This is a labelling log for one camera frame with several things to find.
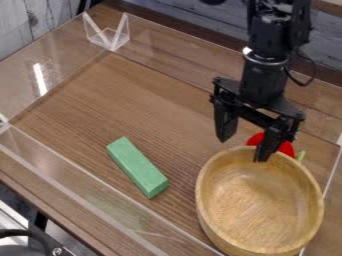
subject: wooden bowl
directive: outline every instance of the wooden bowl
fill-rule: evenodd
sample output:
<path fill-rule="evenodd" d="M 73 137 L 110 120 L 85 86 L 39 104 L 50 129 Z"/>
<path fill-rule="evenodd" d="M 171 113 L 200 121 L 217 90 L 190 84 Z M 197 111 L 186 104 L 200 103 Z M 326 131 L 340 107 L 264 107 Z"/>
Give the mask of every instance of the wooden bowl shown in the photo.
<path fill-rule="evenodd" d="M 301 163 L 282 153 L 254 163 L 256 147 L 217 154 L 197 181 L 202 228 L 232 256 L 293 256 L 313 239 L 324 197 Z"/>

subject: green block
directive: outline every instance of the green block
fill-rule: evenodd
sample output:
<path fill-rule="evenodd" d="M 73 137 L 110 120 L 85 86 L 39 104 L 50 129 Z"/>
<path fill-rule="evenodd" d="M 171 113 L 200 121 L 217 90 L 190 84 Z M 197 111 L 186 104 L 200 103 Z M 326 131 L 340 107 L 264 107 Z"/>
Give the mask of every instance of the green block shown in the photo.
<path fill-rule="evenodd" d="M 169 180 L 131 141 L 122 137 L 107 145 L 107 152 L 149 199 L 155 197 L 167 188 Z"/>

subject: red object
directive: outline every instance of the red object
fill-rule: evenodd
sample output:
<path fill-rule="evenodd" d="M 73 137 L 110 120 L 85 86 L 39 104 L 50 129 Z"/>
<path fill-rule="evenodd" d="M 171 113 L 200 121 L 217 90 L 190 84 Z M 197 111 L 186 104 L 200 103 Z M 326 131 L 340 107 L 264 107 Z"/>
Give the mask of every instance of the red object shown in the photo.
<path fill-rule="evenodd" d="M 264 140 L 264 132 L 257 133 L 249 140 L 248 146 L 258 146 Z M 290 141 L 284 142 L 281 145 L 280 152 L 285 153 L 288 156 L 294 158 L 294 146 Z"/>

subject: bowl rim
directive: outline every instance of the bowl rim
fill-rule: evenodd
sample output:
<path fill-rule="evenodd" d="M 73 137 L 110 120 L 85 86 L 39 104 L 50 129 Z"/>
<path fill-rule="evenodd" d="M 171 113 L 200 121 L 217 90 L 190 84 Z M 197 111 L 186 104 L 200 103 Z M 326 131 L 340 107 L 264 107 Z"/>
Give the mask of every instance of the bowl rim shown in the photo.
<path fill-rule="evenodd" d="M 208 167 L 213 164 L 213 162 L 217 159 L 220 159 L 228 153 L 232 153 L 234 151 L 242 151 L 242 150 L 256 150 L 256 148 L 257 148 L 256 146 L 240 146 L 240 147 L 226 149 L 226 150 L 221 151 L 218 154 L 216 154 L 210 158 L 210 160 L 206 162 L 205 166 L 201 169 L 198 179 L 197 179 L 197 185 L 195 185 L 197 211 L 198 211 L 198 214 L 201 214 L 201 217 L 204 218 L 204 221 L 206 222 L 206 225 L 209 226 L 209 228 L 212 229 L 212 231 L 216 233 L 216 235 L 220 237 L 220 239 L 222 241 L 225 241 L 226 243 L 238 247 L 240 249 L 242 249 L 245 251 L 249 251 L 249 252 L 253 252 L 253 253 L 282 254 L 282 253 L 292 252 L 292 251 L 298 250 L 300 248 L 305 247 L 305 245 L 309 243 L 309 241 L 313 239 L 314 235 L 318 232 L 318 229 L 320 229 L 322 221 L 324 221 L 324 214 L 325 214 L 324 194 L 322 194 L 322 190 L 321 190 L 321 187 L 318 185 L 318 182 L 317 182 L 313 174 L 308 170 L 308 168 L 294 158 L 292 158 L 290 156 L 288 156 L 282 152 L 276 153 L 281 158 L 293 162 L 301 168 L 309 182 L 314 186 L 316 198 L 317 198 L 317 201 L 318 201 L 317 202 L 318 203 L 318 213 L 317 213 L 316 223 L 314 223 L 313 227 L 310 228 L 310 231 L 308 233 L 305 233 L 304 237 L 298 241 L 293 242 L 292 244 L 289 244 L 286 246 L 274 247 L 274 248 L 262 248 L 262 247 L 257 247 L 257 246 L 246 246 L 241 241 L 238 241 L 237 239 L 233 239 L 228 235 L 228 233 L 225 233 L 220 229 L 220 227 L 214 224 L 214 222 L 209 218 L 208 211 L 204 207 L 204 200 L 202 200 L 204 198 L 202 198 L 202 193 L 201 193 L 201 185 L 204 183 L 204 176 L 208 173 Z"/>

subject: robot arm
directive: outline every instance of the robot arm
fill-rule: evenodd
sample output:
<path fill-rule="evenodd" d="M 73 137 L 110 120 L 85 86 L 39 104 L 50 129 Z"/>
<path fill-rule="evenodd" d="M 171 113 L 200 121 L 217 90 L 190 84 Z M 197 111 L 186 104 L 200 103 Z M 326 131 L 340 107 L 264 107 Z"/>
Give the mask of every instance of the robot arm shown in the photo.
<path fill-rule="evenodd" d="M 268 161 L 285 141 L 296 140 L 305 114 L 284 96 L 290 76 L 289 58 L 309 43 L 310 0 L 250 0 L 248 2 L 249 48 L 244 50 L 241 82 L 216 78 L 212 103 L 217 136 L 225 142 L 237 132 L 238 118 L 265 129 L 256 161 Z M 258 109 L 280 116 L 270 117 Z"/>

